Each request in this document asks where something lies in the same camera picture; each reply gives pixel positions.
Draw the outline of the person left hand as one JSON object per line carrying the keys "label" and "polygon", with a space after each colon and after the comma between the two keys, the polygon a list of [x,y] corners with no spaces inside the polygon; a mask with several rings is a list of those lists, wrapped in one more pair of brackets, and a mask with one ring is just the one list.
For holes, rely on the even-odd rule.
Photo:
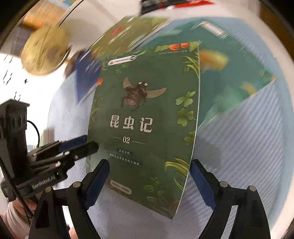
{"label": "person left hand", "polygon": [[14,238],[28,238],[30,225],[19,199],[9,202],[1,218]]}

